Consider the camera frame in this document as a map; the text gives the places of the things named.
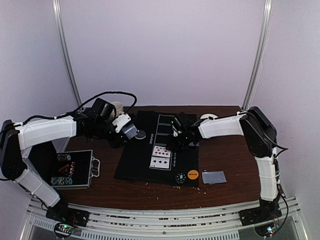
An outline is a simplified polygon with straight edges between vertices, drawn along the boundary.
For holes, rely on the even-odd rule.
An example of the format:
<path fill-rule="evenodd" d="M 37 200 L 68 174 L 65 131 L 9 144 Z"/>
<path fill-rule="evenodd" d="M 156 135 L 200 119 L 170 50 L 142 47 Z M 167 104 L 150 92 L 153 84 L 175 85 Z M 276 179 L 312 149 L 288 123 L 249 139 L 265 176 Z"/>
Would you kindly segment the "grey playing card deck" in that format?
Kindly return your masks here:
<path fill-rule="evenodd" d="M 134 138 L 138 132 L 138 129 L 136 128 L 136 126 L 134 124 L 124 126 L 121 130 L 129 140 Z"/>

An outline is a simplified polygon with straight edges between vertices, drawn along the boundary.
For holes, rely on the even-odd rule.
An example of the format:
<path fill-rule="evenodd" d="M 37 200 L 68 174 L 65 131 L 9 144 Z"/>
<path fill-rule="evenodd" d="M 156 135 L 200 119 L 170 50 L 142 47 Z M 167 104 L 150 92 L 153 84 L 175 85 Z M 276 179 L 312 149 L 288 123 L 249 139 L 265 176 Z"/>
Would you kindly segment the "orange big blind button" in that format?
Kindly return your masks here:
<path fill-rule="evenodd" d="M 190 180 L 197 180 L 199 178 L 199 172 L 195 169 L 193 170 L 190 170 L 188 173 L 187 173 L 187 177 L 190 179 Z"/>

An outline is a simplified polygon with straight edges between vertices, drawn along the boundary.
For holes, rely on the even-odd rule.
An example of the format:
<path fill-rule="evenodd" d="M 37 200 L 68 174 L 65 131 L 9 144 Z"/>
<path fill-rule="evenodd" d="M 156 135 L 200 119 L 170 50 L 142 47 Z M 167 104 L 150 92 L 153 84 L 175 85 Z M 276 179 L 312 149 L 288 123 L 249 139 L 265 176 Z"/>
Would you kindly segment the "dark green chip stack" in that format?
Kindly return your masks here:
<path fill-rule="evenodd" d="M 175 175 L 175 181 L 179 185 L 183 184 L 185 182 L 186 178 L 187 178 L 187 175 L 183 172 L 177 173 Z"/>

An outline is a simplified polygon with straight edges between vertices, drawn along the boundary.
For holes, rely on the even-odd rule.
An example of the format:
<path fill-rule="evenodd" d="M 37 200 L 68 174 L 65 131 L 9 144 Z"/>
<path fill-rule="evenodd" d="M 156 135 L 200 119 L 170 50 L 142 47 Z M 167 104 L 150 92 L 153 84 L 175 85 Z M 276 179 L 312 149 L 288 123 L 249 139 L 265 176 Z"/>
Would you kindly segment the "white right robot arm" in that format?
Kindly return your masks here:
<path fill-rule="evenodd" d="M 260 180 L 259 206 L 240 211 L 242 220 L 269 220 L 282 215 L 279 200 L 280 168 L 279 152 L 286 151 L 277 143 L 277 130 L 259 107 L 238 111 L 234 115 L 218 117 L 206 113 L 199 120 L 190 119 L 181 112 L 171 120 L 173 134 L 166 148 L 172 151 L 185 150 L 201 140 L 223 136 L 244 136 L 249 152 L 254 156 Z"/>

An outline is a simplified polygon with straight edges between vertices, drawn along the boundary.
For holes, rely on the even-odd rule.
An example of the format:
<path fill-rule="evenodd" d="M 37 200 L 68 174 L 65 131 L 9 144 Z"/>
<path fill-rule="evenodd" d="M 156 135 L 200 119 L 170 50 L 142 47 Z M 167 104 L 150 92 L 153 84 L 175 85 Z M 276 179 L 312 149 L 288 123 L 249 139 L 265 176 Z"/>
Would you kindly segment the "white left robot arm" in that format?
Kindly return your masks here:
<path fill-rule="evenodd" d="M 56 117 L 36 116 L 34 120 L 14 123 L 8 119 L 0 129 L 0 168 L 3 176 L 18 183 L 40 199 L 61 222 L 72 218 L 54 186 L 52 176 L 58 164 L 53 141 L 84 136 L 106 140 L 119 148 L 137 135 L 133 115 L 97 98 L 91 107 L 74 110 Z"/>

